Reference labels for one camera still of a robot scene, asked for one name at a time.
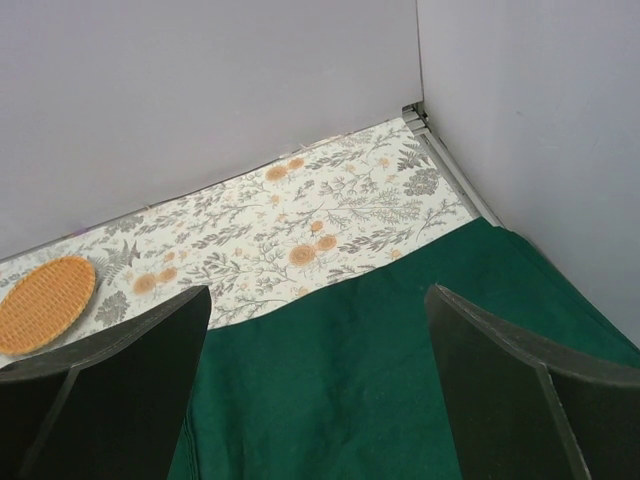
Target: floral tablecloth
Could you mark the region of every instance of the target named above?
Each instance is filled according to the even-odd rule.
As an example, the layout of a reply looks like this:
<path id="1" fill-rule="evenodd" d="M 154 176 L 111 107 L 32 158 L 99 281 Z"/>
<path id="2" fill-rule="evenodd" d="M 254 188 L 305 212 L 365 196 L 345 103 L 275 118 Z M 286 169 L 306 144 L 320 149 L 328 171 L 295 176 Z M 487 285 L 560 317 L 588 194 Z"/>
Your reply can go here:
<path id="1" fill-rule="evenodd" d="M 191 285 L 210 286 L 215 328 L 385 265 L 470 220 L 398 118 L 4 262 L 0 297 L 38 265 L 80 255 L 98 272 L 97 291 L 43 350 Z M 0 355 L 0 366 L 14 360 Z"/>

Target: orange flower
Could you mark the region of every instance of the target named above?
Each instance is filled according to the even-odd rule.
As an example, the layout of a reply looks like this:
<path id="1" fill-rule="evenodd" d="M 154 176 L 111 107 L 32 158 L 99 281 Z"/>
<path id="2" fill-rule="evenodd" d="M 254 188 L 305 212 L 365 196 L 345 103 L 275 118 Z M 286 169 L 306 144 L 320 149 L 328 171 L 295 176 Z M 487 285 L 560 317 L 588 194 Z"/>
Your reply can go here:
<path id="1" fill-rule="evenodd" d="M 336 237 L 333 235 L 325 235 L 318 243 L 316 243 L 316 248 L 322 252 L 326 252 L 327 250 L 331 250 L 333 247 L 337 245 L 338 241 Z"/>
<path id="2" fill-rule="evenodd" d="M 162 283 L 167 283 L 173 280 L 174 278 L 176 278 L 177 275 L 178 275 L 177 269 L 167 268 L 166 270 L 163 270 L 162 272 L 160 272 L 160 275 L 158 275 L 158 281 Z"/>
<path id="3" fill-rule="evenodd" d="M 138 277 L 136 282 L 133 284 L 133 293 L 136 295 L 144 295 L 145 293 L 149 293 L 156 286 L 156 276 L 152 273 L 145 273 L 144 275 Z"/>
<path id="4" fill-rule="evenodd" d="M 289 253 L 289 261 L 296 267 L 304 267 L 316 258 L 316 251 L 311 245 L 298 245 Z"/>
<path id="5" fill-rule="evenodd" d="M 267 170 L 267 173 L 265 174 L 265 177 L 270 182 L 277 182 L 278 180 L 282 180 L 286 176 L 287 176 L 287 167 L 283 167 L 280 165 L 276 167 L 271 167 L 269 170 Z"/>
<path id="6" fill-rule="evenodd" d="M 304 165 L 304 158 L 298 157 L 290 160 L 287 166 L 289 167 L 290 170 L 297 170 L 303 165 Z"/>

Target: green fabric fold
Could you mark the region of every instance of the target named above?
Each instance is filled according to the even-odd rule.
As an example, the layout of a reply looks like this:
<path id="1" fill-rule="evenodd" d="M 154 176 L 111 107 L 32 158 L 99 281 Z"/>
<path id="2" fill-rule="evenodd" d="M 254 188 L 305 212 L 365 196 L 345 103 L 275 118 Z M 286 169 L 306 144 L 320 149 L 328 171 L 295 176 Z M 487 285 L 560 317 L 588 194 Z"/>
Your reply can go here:
<path id="1" fill-rule="evenodd" d="M 441 284 L 552 340 L 640 352 L 521 237 L 480 219 L 207 334 L 171 479 L 460 478 L 424 296 Z"/>

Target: round wicker mat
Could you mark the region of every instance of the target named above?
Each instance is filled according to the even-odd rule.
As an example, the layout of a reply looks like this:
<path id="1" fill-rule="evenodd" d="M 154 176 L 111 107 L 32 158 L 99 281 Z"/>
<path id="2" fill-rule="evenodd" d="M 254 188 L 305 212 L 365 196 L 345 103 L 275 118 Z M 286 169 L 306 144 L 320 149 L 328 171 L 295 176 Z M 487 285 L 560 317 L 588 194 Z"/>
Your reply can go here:
<path id="1" fill-rule="evenodd" d="M 0 303 L 0 353 L 20 355 L 64 332 L 89 303 L 96 274 L 89 261 L 62 257 L 36 268 Z"/>

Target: white wall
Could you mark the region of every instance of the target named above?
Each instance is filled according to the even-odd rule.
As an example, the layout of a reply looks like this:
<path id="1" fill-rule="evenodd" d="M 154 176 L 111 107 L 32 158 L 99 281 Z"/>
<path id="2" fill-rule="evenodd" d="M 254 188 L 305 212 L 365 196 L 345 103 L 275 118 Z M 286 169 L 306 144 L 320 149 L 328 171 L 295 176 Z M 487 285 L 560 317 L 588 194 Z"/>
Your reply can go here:
<path id="1" fill-rule="evenodd" d="M 418 5 L 425 103 L 452 155 L 640 344 L 640 2 Z"/>
<path id="2" fill-rule="evenodd" d="M 5 0 L 0 258 L 421 98 L 414 0 Z"/>

